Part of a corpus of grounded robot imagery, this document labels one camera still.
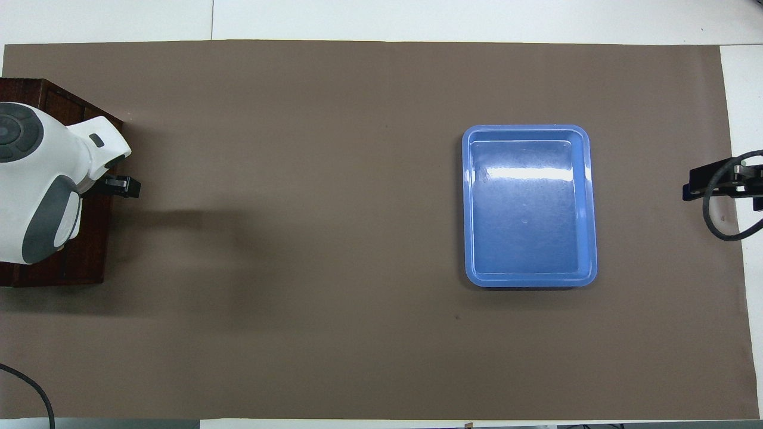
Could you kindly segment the dark wooden cabinet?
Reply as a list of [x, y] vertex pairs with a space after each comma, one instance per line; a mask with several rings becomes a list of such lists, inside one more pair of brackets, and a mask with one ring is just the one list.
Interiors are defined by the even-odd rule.
[[[50, 89], [84, 107], [85, 113], [82, 122], [103, 116], [117, 130], [123, 129], [123, 124], [125, 124], [123, 120], [68, 92], [54, 82], [46, 79], [0, 77], [0, 101], [19, 101], [41, 109], [41, 104], [44, 103], [46, 93]], [[74, 277], [72, 285], [100, 284], [104, 281], [107, 236], [111, 222], [111, 203], [111, 197], [105, 195], [96, 195], [85, 198], [83, 201], [83, 218], [80, 223], [79, 234], [82, 234], [81, 249], [85, 253], [85, 257], [82, 258], [82, 265], [79, 266], [77, 277]], [[0, 262], [0, 286], [21, 287], [18, 280], [21, 266], [27, 265]]]

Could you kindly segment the blue plastic tray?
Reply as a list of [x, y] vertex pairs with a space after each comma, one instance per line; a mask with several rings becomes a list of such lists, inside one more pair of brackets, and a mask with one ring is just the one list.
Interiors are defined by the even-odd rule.
[[476, 125], [461, 139], [466, 277], [574, 290], [598, 274], [591, 146], [577, 125]]

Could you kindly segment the brown table mat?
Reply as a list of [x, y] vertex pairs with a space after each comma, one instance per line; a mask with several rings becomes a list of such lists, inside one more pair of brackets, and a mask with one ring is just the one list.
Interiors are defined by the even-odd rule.
[[[714, 46], [12, 45], [125, 123], [106, 280], [0, 290], [0, 363], [64, 417], [758, 417], [742, 247], [688, 171], [728, 157]], [[591, 139], [598, 274], [466, 277], [461, 136]]]

